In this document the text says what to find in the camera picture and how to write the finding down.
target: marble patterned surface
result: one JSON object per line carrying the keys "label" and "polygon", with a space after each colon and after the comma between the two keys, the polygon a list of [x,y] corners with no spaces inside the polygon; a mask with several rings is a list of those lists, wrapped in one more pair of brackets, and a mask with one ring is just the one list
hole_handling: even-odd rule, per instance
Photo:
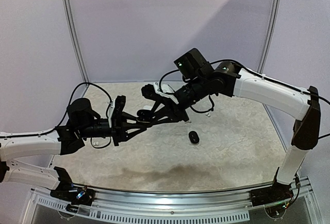
{"label": "marble patterned surface", "polygon": [[[124,111],[135,115],[152,105],[141,95],[146,83],[100,84],[113,99],[126,95]],[[170,83],[177,89],[181,83]],[[107,97],[90,86],[85,95],[105,116]],[[194,191],[240,187],[272,181],[285,151],[262,104],[241,98],[214,96],[211,116],[187,110],[191,123],[154,126],[128,142],[94,149],[90,141],[71,155],[55,156],[76,183],[104,188],[147,191]],[[208,99],[195,109],[210,107]],[[200,144],[188,138],[196,131]],[[100,146],[107,139],[94,139]]]}

